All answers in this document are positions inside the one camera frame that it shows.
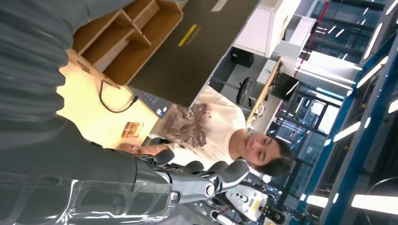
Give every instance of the person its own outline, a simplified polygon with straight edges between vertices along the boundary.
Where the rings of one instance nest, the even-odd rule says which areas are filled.
[[[155,124],[151,137],[172,143],[145,147],[125,143],[119,149],[138,155],[156,155],[171,149],[179,158],[174,163],[186,165],[199,159],[205,168],[218,161],[230,164],[243,158],[270,176],[283,175],[293,165],[291,150],[284,141],[263,134],[247,134],[242,110],[208,85],[190,109],[173,105]]]

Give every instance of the black stool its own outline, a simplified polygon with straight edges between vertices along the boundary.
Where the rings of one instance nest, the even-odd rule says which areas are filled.
[[[217,83],[222,83],[224,85],[227,85],[229,87],[235,88],[238,90],[237,92],[237,99],[236,99],[236,103],[238,105],[242,105],[243,103],[246,102],[246,100],[249,99],[249,95],[250,95],[250,88],[253,86],[254,84],[254,80],[250,77],[247,77],[243,80],[243,82],[239,83],[240,87],[227,83],[217,77],[211,77],[210,78],[212,81],[217,82]]]

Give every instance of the computer screen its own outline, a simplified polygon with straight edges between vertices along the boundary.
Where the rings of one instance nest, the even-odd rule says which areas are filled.
[[[299,83],[300,81],[292,76],[285,73],[278,74],[275,78],[275,85],[271,91],[271,95],[284,101],[289,101]]]

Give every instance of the desk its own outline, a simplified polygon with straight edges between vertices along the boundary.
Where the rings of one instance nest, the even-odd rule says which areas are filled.
[[[264,102],[265,97],[269,94],[270,85],[278,72],[278,67],[280,64],[281,64],[281,58],[278,59],[278,62],[276,63],[274,69],[271,71],[271,74],[267,82],[265,83],[263,90],[261,91],[259,97],[257,98],[256,104],[254,104],[252,111],[250,112],[249,117],[246,120],[246,125],[249,125],[253,122],[254,112],[259,107],[260,103]]]
[[[107,111],[99,101],[100,78],[84,72],[70,63],[60,69],[66,77],[66,84],[57,89],[65,99],[65,107],[58,114],[74,122],[87,140],[106,148],[116,148],[128,142],[140,145],[155,125],[158,117],[141,101],[137,101],[123,113]],[[131,101],[131,93],[124,87],[120,89],[104,85],[103,100],[115,110],[124,109]],[[127,122],[142,122],[144,127],[137,138],[121,138]]]

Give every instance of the yellow stripe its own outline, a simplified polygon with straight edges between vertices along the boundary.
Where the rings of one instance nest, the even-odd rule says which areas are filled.
[[[256,203],[254,204],[253,211],[256,211],[259,205],[260,205],[260,200],[256,201]]]
[[[180,41],[180,43],[178,44],[178,47],[181,47],[184,45],[184,43],[186,42],[186,40],[189,38],[189,36],[192,34],[192,32],[195,30],[195,28],[198,25],[194,24],[192,25],[192,27],[189,29],[189,31],[186,33],[186,35],[184,36],[184,38]]]

